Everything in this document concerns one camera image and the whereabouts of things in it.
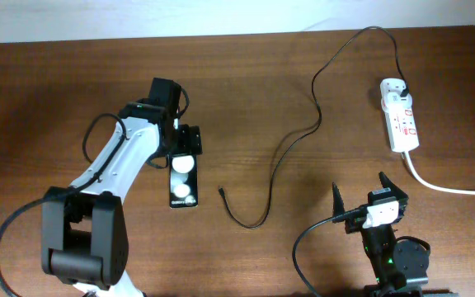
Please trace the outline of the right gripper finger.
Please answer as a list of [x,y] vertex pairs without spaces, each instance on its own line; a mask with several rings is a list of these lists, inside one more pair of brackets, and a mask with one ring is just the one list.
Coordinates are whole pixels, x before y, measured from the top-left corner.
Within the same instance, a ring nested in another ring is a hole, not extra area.
[[392,193],[398,196],[405,196],[405,192],[396,186],[384,172],[379,172],[379,180],[383,188],[388,188]]
[[335,182],[332,183],[333,209],[332,215],[338,217],[343,215],[345,211],[344,201],[341,197],[340,190]]

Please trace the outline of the black smartphone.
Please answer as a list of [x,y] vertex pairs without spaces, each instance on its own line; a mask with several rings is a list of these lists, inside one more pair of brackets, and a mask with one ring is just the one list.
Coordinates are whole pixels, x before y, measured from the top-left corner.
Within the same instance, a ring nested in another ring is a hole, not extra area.
[[196,207],[199,203],[196,156],[174,156],[171,161],[170,207],[173,209]]

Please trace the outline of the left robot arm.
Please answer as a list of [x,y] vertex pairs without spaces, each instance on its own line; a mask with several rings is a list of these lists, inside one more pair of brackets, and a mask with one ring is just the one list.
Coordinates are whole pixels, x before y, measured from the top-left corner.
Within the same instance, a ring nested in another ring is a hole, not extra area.
[[126,270],[129,240],[123,204],[143,165],[164,157],[169,205],[195,207],[200,130],[179,122],[176,99],[128,103],[114,134],[67,187],[50,187],[42,205],[41,267],[86,296],[142,296]]

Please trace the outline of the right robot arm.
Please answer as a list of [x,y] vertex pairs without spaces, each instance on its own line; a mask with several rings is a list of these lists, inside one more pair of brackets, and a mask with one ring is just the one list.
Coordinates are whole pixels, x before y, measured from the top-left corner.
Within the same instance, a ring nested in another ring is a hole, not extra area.
[[376,283],[368,296],[422,296],[428,283],[430,244],[412,236],[397,237],[393,226],[404,216],[408,195],[383,172],[382,187],[368,193],[368,202],[345,210],[337,185],[332,186],[333,222],[343,223],[347,234],[359,233]]

